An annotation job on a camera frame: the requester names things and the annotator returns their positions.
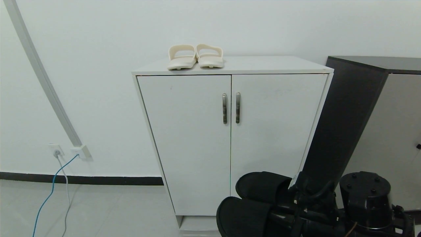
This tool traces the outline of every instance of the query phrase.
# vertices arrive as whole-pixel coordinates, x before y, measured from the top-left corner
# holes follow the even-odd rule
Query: gray tile floor
[[[0,236],[32,236],[50,183],[0,180]],[[65,236],[177,237],[179,229],[163,186],[69,185],[72,207]],[[44,205],[37,237],[60,237],[68,205],[66,186],[56,184]]]

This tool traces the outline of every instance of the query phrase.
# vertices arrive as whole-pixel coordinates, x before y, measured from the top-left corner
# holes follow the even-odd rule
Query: blue cable
[[[70,162],[72,162],[72,161],[73,161],[76,157],[78,157],[78,156],[79,156],[79,154],[77,154],[76,156],[74,156],[74,157],[73,157],[73,159],[71,159],[71,160],[70,160],[69,162],[67,162],[67,163],[66,163],[63,167],[61,167],[61,168],[57,171],[57,173],[54,175],[54,177],[53,177],[53,187],[52,187],[52,189],[51,189],[51,193],[50,193],[50,195],[47,197],[47,199],[43,202],[43,204],[41,205],[40,209],[38,210],[37,218],[35,219],[34,233],[32,234],[32,237],[35,237],[35,229],[37,228],[38,217],[40,216],[41,209],[43,208],[44,204],[47,202],[47,200],[51,197],[51,195],[52,195],[52,194],[53,194],[53,192],[54,192],[54,182],[56,181],[57,174],[60,172],[60,170],[62,170],[64,167],[66,167],[66,165],[70,164]]]

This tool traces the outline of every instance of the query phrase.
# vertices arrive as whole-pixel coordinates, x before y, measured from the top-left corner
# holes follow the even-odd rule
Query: white wall
[[[160,175],[130,71],[166,57],[173,44],[208,43],[225,55],[296,55],[320,64],[328,55],[421,57],[419,1],[18,0],[18,5],[93,155],[92,163],[72,164],[76,175]],[[4,12],[1,171],[54,173],[57,164],[46,144],[60,143],[64,152],[71,144],[10,22],[3,23]]]

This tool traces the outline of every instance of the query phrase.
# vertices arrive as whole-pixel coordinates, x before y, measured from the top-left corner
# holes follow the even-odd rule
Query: black cylinder
[[[393,224],[389,182],[371,172],[350,173],[339,181],[348,219],[367,229],[383,229]]]

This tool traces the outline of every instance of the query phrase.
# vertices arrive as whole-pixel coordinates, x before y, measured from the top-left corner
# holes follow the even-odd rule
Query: white slipper
[[[200,54],[199,52],[202,49],[211,49],[216,51],[217,53],[203,53]],[[199,66],[201,67],[223,67],[224,66],[224,60],[223,57],[223,51],[219,47],[212,47],[206,44],[199,44],[196,46],[196,53],[197,53],[197,62],[199,63]]]
[[[176,56],[176,53],[179,51],[192,51],[193,54]],[[168,51],[168,56],[170,57],[170,63],[168,63],[167,66],[168,70],[192,68],[197,62],[196,48],[193,45],[189,44],[172,46]]]

